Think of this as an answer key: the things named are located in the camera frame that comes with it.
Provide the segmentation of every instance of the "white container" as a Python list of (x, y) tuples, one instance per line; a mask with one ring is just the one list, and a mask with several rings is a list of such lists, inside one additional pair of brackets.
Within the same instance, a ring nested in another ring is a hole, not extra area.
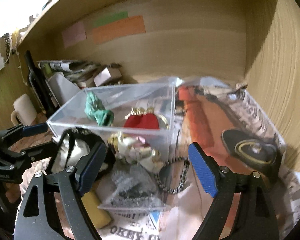
[[(98, 126), (87, 118), (85, 103), (88, 92), (94, 92), (101, 99), (107, 110), (114, 112), (112, 127)], [(86, 88), (77, 93), (66, 104), (47, 120), (47, 124), (55, 134), (60, 136), (65, 129), (82, 127), (101, 136), (104, 141), (116, 132), (126, 135), (139, 135), (146, 139), (151, 147), (157, 149), (163, 160), (167, 160), (171, 135), (174, 124), (174, 99), (175, 87), (167, 84), (147, 83), (116, 85), (97, 88)], [(160, 130), (123, 128), (125, 116), (135, 107), (154, 107), (154, 113), (162, 114), (169, 127), (161, 127)]]

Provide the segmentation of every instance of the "screw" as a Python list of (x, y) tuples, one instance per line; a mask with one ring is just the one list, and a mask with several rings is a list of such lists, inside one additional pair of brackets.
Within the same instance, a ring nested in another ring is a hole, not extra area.
[(34, 174), (34, 176), (35, 176), (36, 178), (40, 177), (41, 175), (42, 175), (42, 172), (41, 172), (41, 171), (37, 171), (37, 172)]
[(253, 175), (253, 177), (255, 177), (255, 178), (260, 178), (260, 173), (257, 172), (257, 171), (254, 171), (254, 172), (252, 173), (252, 175)]
[(66, 168), (66, 172), (72, 172), (74, 171), (75, 167), (74, 166), (69, 166)]
[(262, 146), (260, 143), (255, 143), (251, 146), (251, 150), (255, 153), (258, 154), (262, 150)]
[(221, 172), (223, 172), (223, 173), (229, 172), (229, 168), (228, 168), (227, 166), (221, 166), (221, 167), (220, 167), (220, 170), (221, 170)]

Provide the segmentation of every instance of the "green cloth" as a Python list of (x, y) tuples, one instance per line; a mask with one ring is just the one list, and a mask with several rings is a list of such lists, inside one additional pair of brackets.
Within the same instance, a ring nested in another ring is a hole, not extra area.
[(110, 126), (113, 123), (114, 113), (106, 110), (101, 100), (93, 92), (87, 94), (84, 112), (90, 120), (96, 121), (99, 126)]

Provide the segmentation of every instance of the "green sticky note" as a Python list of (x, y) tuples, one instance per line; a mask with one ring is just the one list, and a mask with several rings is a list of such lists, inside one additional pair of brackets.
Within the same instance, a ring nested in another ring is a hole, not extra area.
[(51, 68), (49, 66), (49, 63), (43, 63), (43, 66), (44, 66), (44, 70), (46, 71), (46, 74), (49, 75), (51, 74)]
[(115, 22), (121, 19), (125, 19), (128, 18), (128, 12), (124, 11), (124, 12), (119, 12), (119, 13), (115, 13), (115, 14), (110, 14), (101, 18), (98, 18), (97, 20), (95, 20), (93, 22), (93, 27), (100, 27), (106, 24), (109, 24), (111, 22)]

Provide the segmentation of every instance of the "wooden wall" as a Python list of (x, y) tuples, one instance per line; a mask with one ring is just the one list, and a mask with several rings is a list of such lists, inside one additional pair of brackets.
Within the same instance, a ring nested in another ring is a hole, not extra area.
[(300, 171), (300, 8), (294, 0), (250, 0), (246, 10), (248, 91), (288, 144)]

